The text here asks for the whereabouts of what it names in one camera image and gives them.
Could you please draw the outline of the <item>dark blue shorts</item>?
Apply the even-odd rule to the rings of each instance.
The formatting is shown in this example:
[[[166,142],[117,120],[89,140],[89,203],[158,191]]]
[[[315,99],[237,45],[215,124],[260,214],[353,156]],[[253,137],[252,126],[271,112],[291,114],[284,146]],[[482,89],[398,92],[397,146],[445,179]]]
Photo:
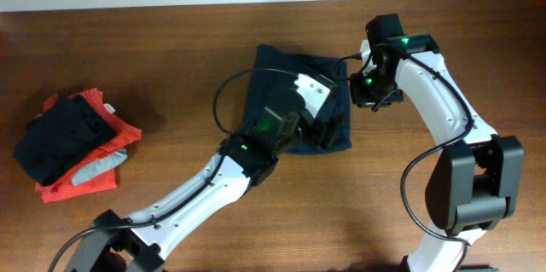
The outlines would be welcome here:
[[[295,73],[320,73],[338,78],[347,76],[347,64],[338,62],[336,58],[318,55],[287,54],[279,49],[260,44],[257,48],[253,73],[248,86],[243,120],[245,122],[258,119],[264,106],[273,99],[273,95],[283,89],[293,88],[295,77],[285,74],[284,71]],[[349,85],[338,83],[334,97],[321,108],[317,119],[328,122],[335,116],[342,115],[344,120],[340,125],[332,145],[329,148],[312,148],[306,143],[300,143],[289,152],[297,155],[319,155],[338,153],[352,148],[351,144],[351,97]]]

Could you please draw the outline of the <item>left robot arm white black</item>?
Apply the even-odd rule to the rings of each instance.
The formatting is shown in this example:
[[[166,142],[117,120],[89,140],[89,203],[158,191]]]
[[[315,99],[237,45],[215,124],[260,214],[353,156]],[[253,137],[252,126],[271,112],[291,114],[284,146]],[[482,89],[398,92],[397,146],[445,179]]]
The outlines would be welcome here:
[[[151,206],[121,218],[111,210],[66,242],[49,265],[55,269],[70,247],[68,271],[161,271],[177,246],[212,214],[243,197],[275,169],[279,157],[300,143],[326,149],[347,121],[328,119],[301,106],[249,113],[210,161],[182,186]]]

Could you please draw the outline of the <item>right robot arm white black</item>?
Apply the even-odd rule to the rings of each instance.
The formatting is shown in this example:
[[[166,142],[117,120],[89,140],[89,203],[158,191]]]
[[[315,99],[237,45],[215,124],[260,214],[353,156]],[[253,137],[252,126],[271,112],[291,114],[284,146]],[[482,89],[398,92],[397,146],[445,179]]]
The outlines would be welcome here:
[[[513,216],[524,148],[515,136],[499,136],[472,108],[431,35],[404,33],[397,14],[374,17],[365,31],[364,64],[350,77],[352,102],[376,112],[408,96],[435,142],[400,178],[404,209],[424,233],[401,269],[461,271],[472,244]],[[406,182],[435,153],[439,158],[425,188],[431,222],[425,225],[410,208]]]

